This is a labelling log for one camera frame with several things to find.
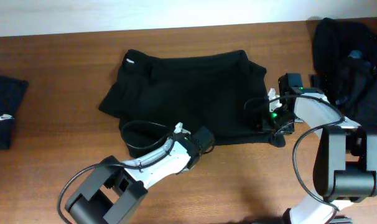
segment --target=white plastic part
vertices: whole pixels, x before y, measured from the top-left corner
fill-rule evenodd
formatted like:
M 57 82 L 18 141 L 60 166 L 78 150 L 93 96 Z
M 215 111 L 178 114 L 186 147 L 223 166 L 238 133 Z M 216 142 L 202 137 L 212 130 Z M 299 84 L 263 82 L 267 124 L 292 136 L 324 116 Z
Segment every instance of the white plastic part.
M 182 126 L 182 123 L 177 124 L 174 132 L 176 134 L 186 133 L 187 131 L 184 130 Z M 124 161 L 124 163 L 130 166 L 144 166 L 146 164 L 154 162 L 158 158 L 164 156 L 165 153 L 167 153 L 171 144 L 172 140 L 168 139 L 163 146 L 156 149 L 155 151 L 152 151 L 137 159 Z M 176 141 L 169 155 L 156 164 L 141 170 L 125 169 L 125 171 L 130 174 L 136 181 L 142 181 L 144 187 L 148 189 L 164 177 L 179 173 L 180 171 L 185 169 L 190 158 L 191 157 L 187 154 L 186 148 L 184 148 L 179 142 Z
M 304 93 L 302 95 L 317 97 L 329 102 L 324 94 Z M 294 113 L 296 116 L 298 116 L 298 118 L 303 119 L 310 126 L 310 128 L 338 121 L 340 119 L 339 115 L 329 106 L 306 98 L 296 98 Z M 342 128 L 357 128 L 361 125 L 345 117 L 345 121 L 338 124 L 338 126 L 341 126 Z M 315 133 L 319 138 L 321 138 L 321 129 Z
M 311 190 L 313 194 L 322 198 L 315 189 Z M 349 200 L 334 200 L 332 202 L 339 210 L 353 205 L 353 202 Z M 300 204 L 293 207 L 289 212 L 289 217 L 292 224 L 324 224 L 333 215 L 333 208 L 328 205 L 324 205 L 312 198 L 310 195 L 306 195 Z
M 276 95 L 276 90 L 273 89 L 273 88 L 270 89 L 268 96 L 269 96 L 269 100 L 273 100 L 277 97 L 280 97 L 279 95 Z M 270 112 L 273 112 L 275 109 L 277 109 L 281 106 L 282 106 L 282 104 L 280 103 L 280 101 L 276 100 L 276 101 L 269 104 L 269 110 L 270 110 Z

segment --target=black bracket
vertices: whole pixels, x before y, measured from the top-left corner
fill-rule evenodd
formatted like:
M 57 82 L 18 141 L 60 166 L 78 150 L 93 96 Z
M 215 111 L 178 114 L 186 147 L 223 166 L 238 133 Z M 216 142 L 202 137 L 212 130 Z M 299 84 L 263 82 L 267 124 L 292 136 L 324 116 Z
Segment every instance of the black bracket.
M 278 79 L 278 88 L 280 91 L 280 96 L 287 95 L 301 95 L 304 93 L 320 93 L 323 94 L 322 90 L 318 88 L 304 88 L 302 84 L 302 77 L 299 73 L 287 73 Z M 290 98 L 286 100 L 280 100 L 283 105 L 286 105 L 287 110 L 291 113 L 294 112 L 295 98 Z
M 109 156 L 101 164 L 119 161 Z M 112 203 L 100 190 L 104 185 L 113 188 L 119 199 Z M 96 168 L 67 200 L 66 211 L 78 224 L 127 223 L 148 191 L 141 181 L 135 181 L 121 167 Z
M 346 152 L 359 156 L 347 162 Z M 377 133 L 329 126 L 323 129 L 313 169 L 314 187 L 325 201 L 361 202 L 377 195 Z
M 335 217 L 329 222 L 329 224 L 353 224 L 351 218 L 347 217 Z

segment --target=black cloth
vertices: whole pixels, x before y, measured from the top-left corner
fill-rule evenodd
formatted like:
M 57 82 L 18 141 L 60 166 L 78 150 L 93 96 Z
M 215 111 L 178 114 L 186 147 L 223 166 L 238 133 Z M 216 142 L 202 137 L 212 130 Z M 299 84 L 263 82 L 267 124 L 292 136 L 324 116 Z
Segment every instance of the black cloth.
M 316 28 L 313 60 L 331 103 L 377 130 L 377 35 L 358 22 L 325 18 Z
M 9 149 L 14 115 L 28 87 L 28 82 L 0 77 L 0 149 Z
M 265 74 L 266 69 L 250 62 L 243 50 L 168 59 L 129 50 L 117 82 L 99 109 L 120 118 L 120 128 L 131 120 L 168 127 L 182 122 L 184 129 L 192 133 L 206 126 L 215 135 L 217 145 L 269 142 L 271 135 L 254 130 L 243 111 L 248 99 L 267 99 Z M 166 131 L 140 126 L 126 130 L 123 137 L 132 145 L 145 146 Z M 283 138 L 271 142 L 285 145 Z

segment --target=black shorts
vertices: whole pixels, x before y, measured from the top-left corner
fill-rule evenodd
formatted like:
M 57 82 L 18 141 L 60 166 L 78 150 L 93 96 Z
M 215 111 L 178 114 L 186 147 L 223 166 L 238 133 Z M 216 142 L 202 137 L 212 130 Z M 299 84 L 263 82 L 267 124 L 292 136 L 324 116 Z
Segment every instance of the black shorts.
M 120 128 L 132 120 L 170 127 L 182 122 L 183 128 L 192 133 L 207 127 L 217 145 L 270 142 L 284 146 L 284 138 L 271 141 L 270 134 L 255 131 L 244 114 L 248 99 L 268 100 L 265 74 L 266 69 L 250 62 L 243 50 L 168 59 L 129 50 L 118 70 L 117 82 L 99 109 L 120 118 Z M 144 146 L 159 139 L 161 132 L 140 127 L 124 133 L 124 138 Z

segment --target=white logo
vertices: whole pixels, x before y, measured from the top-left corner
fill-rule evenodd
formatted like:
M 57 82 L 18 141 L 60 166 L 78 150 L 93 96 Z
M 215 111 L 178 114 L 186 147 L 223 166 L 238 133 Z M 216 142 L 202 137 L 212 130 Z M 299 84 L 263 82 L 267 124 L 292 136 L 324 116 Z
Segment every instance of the white logo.
M 4 114 L 4 115 L 0 116 L 0 121 L 3 121 L 5 119 L 14 119 L 14 118 L 13 118 L 13 116 L 8 115 L 8 114 Z

